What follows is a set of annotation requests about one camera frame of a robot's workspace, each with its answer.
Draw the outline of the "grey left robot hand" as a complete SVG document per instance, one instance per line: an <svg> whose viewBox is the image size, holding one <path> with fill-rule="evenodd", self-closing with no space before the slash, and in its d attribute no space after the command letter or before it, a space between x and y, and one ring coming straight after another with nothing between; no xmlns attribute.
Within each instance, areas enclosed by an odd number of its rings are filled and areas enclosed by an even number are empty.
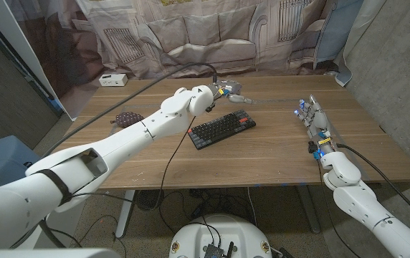
<svg viewBox="0 0 410 258"><path fill-rule="evenodd" d="M241 95L242 85L234 80L218 80L209 85L213 93L213 99L226 98L232 103L252 104L253 100Z"/></svg>

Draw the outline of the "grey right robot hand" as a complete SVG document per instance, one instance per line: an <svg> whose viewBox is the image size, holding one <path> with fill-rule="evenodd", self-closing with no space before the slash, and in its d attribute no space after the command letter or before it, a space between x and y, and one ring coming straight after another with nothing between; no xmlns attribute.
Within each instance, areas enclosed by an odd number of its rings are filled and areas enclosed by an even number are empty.
<svg viewBox="0 0 410 258"><path fill-rule="evenodd" d="M294 114L307 128L307 135L312 141L310 152L313 152L313 145L320 156L336 151L330 134L330 123L319 102L311 95L307 101L301 99L299 103L300 109L295 110Z"/></svg>

